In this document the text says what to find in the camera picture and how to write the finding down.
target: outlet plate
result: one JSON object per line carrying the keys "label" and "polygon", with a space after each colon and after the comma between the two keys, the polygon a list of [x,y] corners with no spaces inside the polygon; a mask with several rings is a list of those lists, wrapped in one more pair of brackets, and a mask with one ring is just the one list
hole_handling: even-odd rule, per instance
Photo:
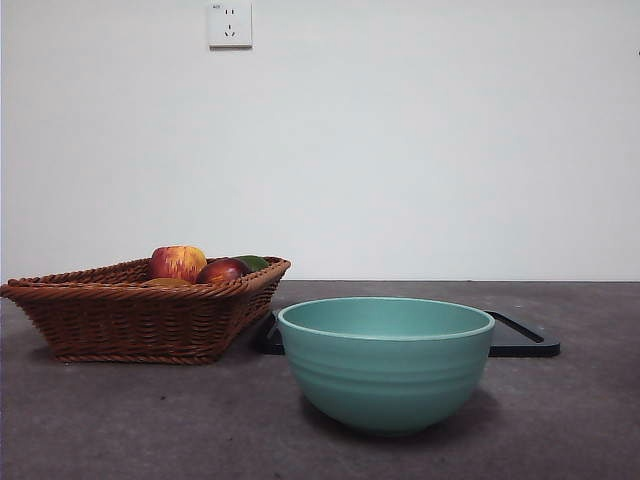
{"label": "outlet plate", "polygon": [[251,0],[211,1],[207,24],[209,48],[251,48]]}

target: ceramic bowl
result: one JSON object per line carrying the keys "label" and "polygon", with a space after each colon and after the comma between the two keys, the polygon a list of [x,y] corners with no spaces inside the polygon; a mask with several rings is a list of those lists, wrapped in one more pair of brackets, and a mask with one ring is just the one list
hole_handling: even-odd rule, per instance
{"label": "ceramic bowl", "polygon": [[307,399],[380,435],[414,433],[458,410],[480,380],[494,325],[481,310],[415,298],[332,298],[278,314]]}

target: basket rim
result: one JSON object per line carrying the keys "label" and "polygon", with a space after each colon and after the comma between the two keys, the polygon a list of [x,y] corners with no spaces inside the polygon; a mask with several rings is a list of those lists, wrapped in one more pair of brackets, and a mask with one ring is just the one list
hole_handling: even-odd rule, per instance
{"label": "basket rim", "polygon": [[[220,258],[226,257],[213,257],[207,258],[207,261],[214,261]],[[258,288],[264,283],[265,280],[269,280],[278,276],[284,275],[284,272],[291,266],[291,262],[280,257],[265,256],[265,259],[269,261],[270,265],[257,272],[252,272],[244,275],[238,279],[219,282],[215,284],[192,284],[192,285],[179,285],[179,286],[167,286],[167,285],[143,285],[144,282],[119,282],[119,283],[101,283],[101,282],[52,282],[50,280],[55,277],[61,276],[77,276],[82,274],[89,274],[92,272],[99,273],[105,270],[117,270],[123,268],[129,268],[136,264],[145,263],[150,258],[141,258],[137,260],[131,260],[127,262],[120,262],[113,265],[98,267],[94,269],[77,270],[73,272],[66,272],[60,274],[50,274],[43,277],[28,277],[20,279],[9,279],[8,282],[0,287],[1,297],[11,297],[11,293],[16,294],[20,291],[41,291],[41,292],[94,292],[94,293],[115,293],[115,292],[131,292],[132,295],[139,294],[143,296],[157,295],[158,293],[170,294],[177,297],[191,297],[191,296],[232,296],[246,291],[252,291]]]}

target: brown basket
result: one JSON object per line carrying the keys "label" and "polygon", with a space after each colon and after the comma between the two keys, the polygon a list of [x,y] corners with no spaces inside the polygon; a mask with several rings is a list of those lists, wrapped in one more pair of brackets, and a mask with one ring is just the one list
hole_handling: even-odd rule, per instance
{"label": "brown basket", "polygon": [[159,287],[148,258],[81,272],[9,280],[13,300],[63,362],[204,364],[217,360],[240,331],[269,311],[291,263],[216,285]]}

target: apple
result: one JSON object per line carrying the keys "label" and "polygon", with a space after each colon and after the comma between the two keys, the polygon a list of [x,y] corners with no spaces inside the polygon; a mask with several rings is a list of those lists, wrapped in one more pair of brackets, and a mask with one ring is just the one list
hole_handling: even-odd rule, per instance
{"label": "apple", "polygon": [[151,278],[181,278],[195,283],[200,270],[207,264],[202,250],[179,246],[156,248],[149,261]]}
{"label": "apple", "polygon": [[181,278],[153,278],[151,280],[147,280],[142,283],[143,285],[151,285],[154,287],[182,287],[187,285],[193,285],[191,282],[187,280],[183,280]]}
{"label": "apple", "polygon": [[252,272],[257,272],[269,266],[269,262],[267,262],[264,257],[258,257],[257,255],[240,255],[239,257],[233,258],[246,263]]}
{"label": "apple", "polygon": [[236,258],[220,258],[200,271],[196,283],[228,282],[247,273],[251,273],[251,269],[246,263]]}

